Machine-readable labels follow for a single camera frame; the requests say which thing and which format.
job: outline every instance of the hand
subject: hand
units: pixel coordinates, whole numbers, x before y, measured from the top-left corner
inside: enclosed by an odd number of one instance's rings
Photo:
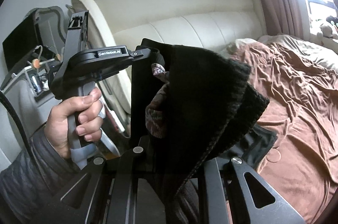
[[[45,126],[45,136],[61,157],[70,158],[67,117],[77,111],[84,112],[79,114],[81,125],[77,126],[76,133],[84,136],[88,142],[101,139],[103,119],[98,116],[102,109],[102,103],[99,101],[101,95],[101,91],[95,88],[88,96],[69,98],[50,111]]]

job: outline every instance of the rubber grip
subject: rubber grip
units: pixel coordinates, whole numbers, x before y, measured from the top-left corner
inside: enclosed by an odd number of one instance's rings
[[[78,87],[77,89],[73,89],[68,91],[68,98],[74,96],[87,96],[91,91],[95,88],[95,82],[90,82],[85,84],[84,86]],[[84,140],[83,136],[78,136],[75,129],[80,125],[78,121],[80,112],[76,112],[73,115],[68,116],[68,142],[69,146],[72,149],[79,149],[83,146],[88,145],[89,143]]]

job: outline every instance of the patterned fabric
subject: patterned fabric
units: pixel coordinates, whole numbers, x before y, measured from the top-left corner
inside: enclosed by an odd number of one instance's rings
[[[167,136],[167,124],[163,108],[167,99],[168,89],[169,83],[164,84],[152,102],[146,107],[146,127],[149,133],[156,138]]]
[[[154,63],[151,65],[151,69],[156,78],[160,79],[164,83],[169,82],[169,72],[166,71],[162,65]]]

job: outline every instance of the black bracket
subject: black bracket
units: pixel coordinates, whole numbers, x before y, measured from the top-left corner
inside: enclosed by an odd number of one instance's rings
[[[88,11],[72,15],[62,64],[48,74],[48,86],[56,99],[67,99],[77,88],[116,75],[150,55],[148,48],[139,51],[130,51],[126,46],[86,49],[88,15]]]
[[[81,170],[31,221],[34,224],[133,224],[138,179],[154,175],[148,136],[120,158],[98,157]],[[197,174],[201,224],[229,224],[224,180],[234,224],[305,224],[300,214],[239,157],[216,158]]]

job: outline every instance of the sleeve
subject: sleeve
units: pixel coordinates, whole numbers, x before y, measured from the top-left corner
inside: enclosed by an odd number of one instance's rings
[[[26,149],[0,173],[0,194],[21,223],[29,223],[78,171],[52,147],[43,129],[33,134],[30,147],[49,189]]]

